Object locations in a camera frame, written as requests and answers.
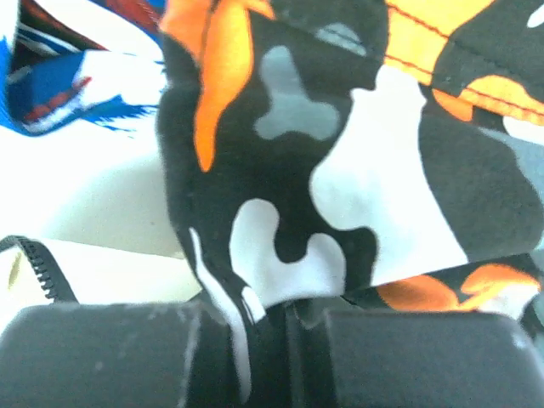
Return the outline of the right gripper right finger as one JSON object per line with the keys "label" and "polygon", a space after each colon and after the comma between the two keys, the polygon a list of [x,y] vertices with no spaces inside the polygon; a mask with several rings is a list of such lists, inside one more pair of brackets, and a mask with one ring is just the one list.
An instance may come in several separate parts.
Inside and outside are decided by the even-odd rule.
{"label": "right gripper right finger", "polygon": [[543,364],[499,314],[334,312],[328,407],[541,407]]}

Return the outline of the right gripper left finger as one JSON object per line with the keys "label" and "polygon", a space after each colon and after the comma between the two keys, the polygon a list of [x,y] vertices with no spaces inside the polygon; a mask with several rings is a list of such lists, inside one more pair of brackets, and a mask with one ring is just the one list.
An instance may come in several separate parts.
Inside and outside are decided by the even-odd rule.
{"label": "right gripper left finger", "polygon": [[229,330],[201,303],[34,306],[1,336],[4,407],[229,402]]}

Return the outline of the orange black camouflage cloth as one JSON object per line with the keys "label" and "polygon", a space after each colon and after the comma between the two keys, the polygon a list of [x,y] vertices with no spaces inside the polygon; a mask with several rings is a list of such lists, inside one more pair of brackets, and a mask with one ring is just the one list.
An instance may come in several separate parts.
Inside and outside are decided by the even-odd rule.
{"label": "orange black camouflage cloth", "polygon": [[167,208],[229,406],[328,407],[326,317],[543,337],[540,1],[169,1]]}

